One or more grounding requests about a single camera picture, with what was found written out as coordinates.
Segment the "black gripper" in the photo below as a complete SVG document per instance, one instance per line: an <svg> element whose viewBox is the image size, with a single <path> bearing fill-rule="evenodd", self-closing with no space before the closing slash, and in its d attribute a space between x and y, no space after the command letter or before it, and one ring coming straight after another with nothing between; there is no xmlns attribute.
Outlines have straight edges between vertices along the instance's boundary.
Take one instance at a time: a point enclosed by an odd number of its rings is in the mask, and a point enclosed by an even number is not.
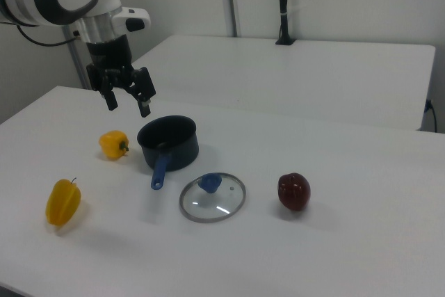
<svg viewBox="0 0 445 297"><path fill-rule="evenodd" d="M87 65L91 88L101 93L110 111L118 107L113 88L128 88L138 102L140 115L151 111L149 104L156 89L146 67L133 69L132 55L126 35L101 43L88 43L92 62Z"/></svg>

